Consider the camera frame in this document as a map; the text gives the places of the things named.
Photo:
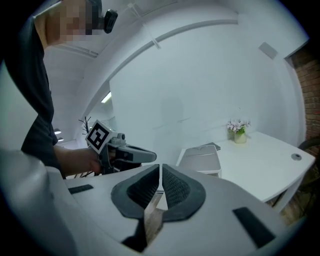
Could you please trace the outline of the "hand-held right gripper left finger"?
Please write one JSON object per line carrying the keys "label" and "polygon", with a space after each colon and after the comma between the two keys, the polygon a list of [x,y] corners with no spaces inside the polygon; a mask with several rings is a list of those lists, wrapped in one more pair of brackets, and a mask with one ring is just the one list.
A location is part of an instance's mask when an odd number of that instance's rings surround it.
{"label": "hand-held right gripper left finger", "polygon": [[159,187],[157,164],[106,176],[68,179],[77,256],[161,256],[147,243],[145,209]]}

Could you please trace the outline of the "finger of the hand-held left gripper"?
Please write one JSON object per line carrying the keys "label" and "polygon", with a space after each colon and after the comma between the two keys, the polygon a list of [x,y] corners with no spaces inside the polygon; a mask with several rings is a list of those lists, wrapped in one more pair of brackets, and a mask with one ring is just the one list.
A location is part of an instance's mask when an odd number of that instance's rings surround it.
{"label": "finger of the hand-held left gripper", "polygon": [[157,154],[140,147],[132,147],[133,162],[135,163],[152,163],[157,159]]}

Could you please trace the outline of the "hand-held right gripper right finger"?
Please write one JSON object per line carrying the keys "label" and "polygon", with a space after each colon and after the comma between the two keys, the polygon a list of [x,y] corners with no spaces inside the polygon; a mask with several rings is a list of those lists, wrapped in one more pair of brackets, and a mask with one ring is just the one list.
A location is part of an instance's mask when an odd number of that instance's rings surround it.
{"label": "hand-held right gripper right finger", "polygon": [[233,182],[164,164],[168,209],[150,256],[275,256],[294,229]]}

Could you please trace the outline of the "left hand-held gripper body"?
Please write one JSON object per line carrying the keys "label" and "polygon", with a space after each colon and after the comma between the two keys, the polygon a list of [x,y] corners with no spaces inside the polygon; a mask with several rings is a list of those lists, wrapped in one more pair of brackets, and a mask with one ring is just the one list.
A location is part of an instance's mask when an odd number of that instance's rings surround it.
{"label": "left hand-held gripper body", "polygon": [[115,131],[110,126],[96,120],[85,138],[88,147],[92,148],[100,162],[102,175],[129,170],[129,164],[116,153],[119,147],[126,145],[125,134]]}

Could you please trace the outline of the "person's left forearm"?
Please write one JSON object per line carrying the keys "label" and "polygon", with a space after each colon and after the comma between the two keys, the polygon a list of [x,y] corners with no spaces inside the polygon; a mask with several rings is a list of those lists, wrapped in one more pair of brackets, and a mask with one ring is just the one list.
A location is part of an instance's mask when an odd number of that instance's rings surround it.
{"label": "person's left forearm", "polygon": [[64,176],[78,175],[90,171],[90,150],[67,149],[55,145],[54,153]]}

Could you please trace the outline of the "person's left hand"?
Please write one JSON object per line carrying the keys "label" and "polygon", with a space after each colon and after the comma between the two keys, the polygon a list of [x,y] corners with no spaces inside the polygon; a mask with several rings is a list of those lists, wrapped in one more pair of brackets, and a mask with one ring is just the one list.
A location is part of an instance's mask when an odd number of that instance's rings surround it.
{"label": "person's left hand", "polygon": [[99,156],[92,148],[86,148],[85,151],[85,159],[88,164],[88,171],[97,175],[101,174],[102,167]]}

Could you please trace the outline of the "black coat rack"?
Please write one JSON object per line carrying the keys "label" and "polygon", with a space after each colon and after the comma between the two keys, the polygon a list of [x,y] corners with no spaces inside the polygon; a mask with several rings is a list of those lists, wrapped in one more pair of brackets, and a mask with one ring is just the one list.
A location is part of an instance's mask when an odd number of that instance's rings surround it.
{"label": "black coat rack", "polygon": [[87,118],[86,116],[84,117],[84,120],[79,119],[79,121],[83,124],[83,132],[82,135],[87,135],[90,131],[90,126],[88,125],[91,117]]}

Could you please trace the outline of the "grey tray box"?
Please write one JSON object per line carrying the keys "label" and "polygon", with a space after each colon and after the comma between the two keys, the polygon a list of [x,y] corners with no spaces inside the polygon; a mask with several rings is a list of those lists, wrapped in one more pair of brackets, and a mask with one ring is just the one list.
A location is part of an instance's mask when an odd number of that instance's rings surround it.
{"label": "grey tray box", "polygon": [[220,170],[218,150],[214,146],[197,146],[181,150],[176,165],[194,171]]}

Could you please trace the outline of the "dark green notebook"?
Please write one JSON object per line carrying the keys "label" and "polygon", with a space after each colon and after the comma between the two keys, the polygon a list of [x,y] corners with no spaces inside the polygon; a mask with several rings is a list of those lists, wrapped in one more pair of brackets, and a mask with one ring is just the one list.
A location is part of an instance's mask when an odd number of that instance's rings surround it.
{"label": "dark green notebook", "polygon": [[221,147],[219,145],[217,145],[216,143],[214,143],[214,142],[209,142],[209,143],[203,144],[201,146],[202,147],[204,147],[204,146],[214,146],[217,151],[219,151],[221,149]]}

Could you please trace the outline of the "white table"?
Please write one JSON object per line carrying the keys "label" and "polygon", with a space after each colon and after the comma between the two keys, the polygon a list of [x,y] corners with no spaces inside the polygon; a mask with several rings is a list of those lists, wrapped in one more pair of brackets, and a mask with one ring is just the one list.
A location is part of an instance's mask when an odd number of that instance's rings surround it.
{"label": "white table", "polygon": [[[233,140],[217,142],[222,179],[233,182],[261,200],[268,202],[281,195],[273,207],[278,213],[298,190],[315,157],[279,139],[255,131],[246,143]],[[293,160],[292,154],[302,159]]]}

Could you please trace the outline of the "person's dark clothing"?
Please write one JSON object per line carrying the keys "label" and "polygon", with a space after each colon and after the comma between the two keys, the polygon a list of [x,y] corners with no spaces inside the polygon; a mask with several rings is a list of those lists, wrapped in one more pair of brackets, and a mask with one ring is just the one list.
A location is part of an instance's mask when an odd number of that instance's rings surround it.
{"label": "person's dark clothing", "polygon": [[29,17],[9,41],[4,61],[17,88],[37,113],[22,151],[38,158],[45,166],[60,170],[54,151],[58,139],[52,126],[54,106],[44,64],[44,48],[33,17]]}

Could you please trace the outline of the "pink flowers in pot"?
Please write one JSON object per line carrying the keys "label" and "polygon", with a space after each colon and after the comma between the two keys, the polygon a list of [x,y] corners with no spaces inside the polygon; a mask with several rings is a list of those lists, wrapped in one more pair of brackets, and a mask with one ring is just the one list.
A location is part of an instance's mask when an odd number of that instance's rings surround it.
{"label": "pink flowers in pot", "polygon": [[247,142],[246,129],[250,125],[250,120],[231,119],[227,122],[226,128],[229,133],[233,134],[233,139],[236,144],[244,144]]}

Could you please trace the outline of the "grey wall panel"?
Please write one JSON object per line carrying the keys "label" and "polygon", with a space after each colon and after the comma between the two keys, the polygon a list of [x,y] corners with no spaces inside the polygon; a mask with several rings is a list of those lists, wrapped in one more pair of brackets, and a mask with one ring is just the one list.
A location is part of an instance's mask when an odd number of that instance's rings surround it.
{"label": "grey wall panel", "polygon": [[273,60],[278,52],[275,50],[272,46],[270,46],[267,42],[263,42],[258,49],[264,53],[266,56],[268,56],[271,60]]}

